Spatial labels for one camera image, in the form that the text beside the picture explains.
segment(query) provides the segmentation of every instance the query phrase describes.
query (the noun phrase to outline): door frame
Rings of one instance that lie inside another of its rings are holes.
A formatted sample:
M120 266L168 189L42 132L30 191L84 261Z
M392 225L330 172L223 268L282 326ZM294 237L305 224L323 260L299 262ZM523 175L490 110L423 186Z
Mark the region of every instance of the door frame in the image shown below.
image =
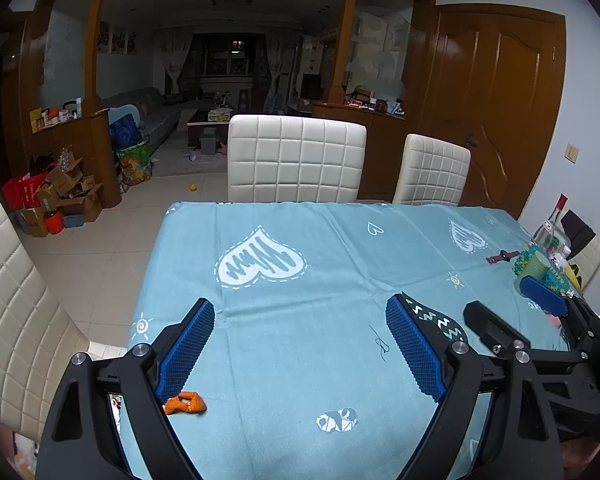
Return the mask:
M546 149L542 154L542 164L539 165L538 173L534 177L535 181L537 181L554 136L558 113L560 113L566 67L567 39L565 17L561 14L548 12L547 10L501 4L446 4L434 6L433 4L428 4L426 1L416 2L413 7L413 17L411 20L416 30L410 39L414 43L414 49L407 63L405 63L405 72L403 75L403 80L407 82L405 112L406 116L410 120L413 120L413 124L416 125L416 132L420 132L425 126L425 104L432 86L433 69L437 53L436 45L440 35L442 15L445 12L515 16L545 22L553 26L555 33L554 58L552 60L554 62L554 74L552 76L550 92L546 95L546 98L550 102L551 110L550 115L547 115L547 120L553 123L553 129Z

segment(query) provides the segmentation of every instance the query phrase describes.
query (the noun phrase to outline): blue plastic bag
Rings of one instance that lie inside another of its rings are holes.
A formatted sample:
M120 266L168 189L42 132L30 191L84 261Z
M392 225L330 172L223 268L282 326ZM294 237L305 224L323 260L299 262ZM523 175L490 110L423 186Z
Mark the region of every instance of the blue plastic bag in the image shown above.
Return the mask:
M111 147L114 150L124 150L142 142L142 135L131 114L120 117L109 125Z

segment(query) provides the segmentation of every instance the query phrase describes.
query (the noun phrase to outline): bolt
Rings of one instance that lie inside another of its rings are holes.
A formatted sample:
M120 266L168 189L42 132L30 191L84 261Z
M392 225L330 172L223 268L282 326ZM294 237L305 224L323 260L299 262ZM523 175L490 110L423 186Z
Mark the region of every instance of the bolt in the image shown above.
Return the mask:
M518 360L519 363L528 363L529 362L529 354L526 353L524 350L518 350L516 352L516 359Z
M451 349L456 354L466 354L469 351L469 345L464 341L454 341L451 345Z
M87 354L85 354L84 352L78 352L77 354L74 354L73 357L71 357L71 362L76 366L81 365L86 360Z
M151 347L147 343L138 343L131 349L131 353L136 357L144 357L149 353Z

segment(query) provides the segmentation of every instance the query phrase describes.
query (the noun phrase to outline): sofa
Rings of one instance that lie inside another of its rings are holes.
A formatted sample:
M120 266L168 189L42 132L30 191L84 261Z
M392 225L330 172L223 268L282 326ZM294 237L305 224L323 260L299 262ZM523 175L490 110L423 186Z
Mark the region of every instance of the sofa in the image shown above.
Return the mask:
M153 153L177 126L181 110L207 107L211 109L212 104L211 101L195 100L166 105L164 97L156 88L139 88L102 99L103 108L119 108L124 105L133 105L138 109L142 137Z

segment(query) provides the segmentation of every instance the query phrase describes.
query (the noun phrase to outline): tablecloth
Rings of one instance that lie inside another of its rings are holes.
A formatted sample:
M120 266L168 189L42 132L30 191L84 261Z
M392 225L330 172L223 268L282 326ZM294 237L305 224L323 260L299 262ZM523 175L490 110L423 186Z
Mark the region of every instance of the tablecloth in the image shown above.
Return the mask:
M387 299L404 291L443 314L443 331L458 322L482 354L462 319L474 300L534 348L566 349L514 291L512 263L485 260L527 240L507 213L484 208L176 203L128 344L153 341L199 297L214 304L215 329L184 387L208 409L169 418L205 480L394 480L436 404L386 326ZM478 398L450 478L467 472L488 402ZM134 474L150 478L124 410L121 436Z

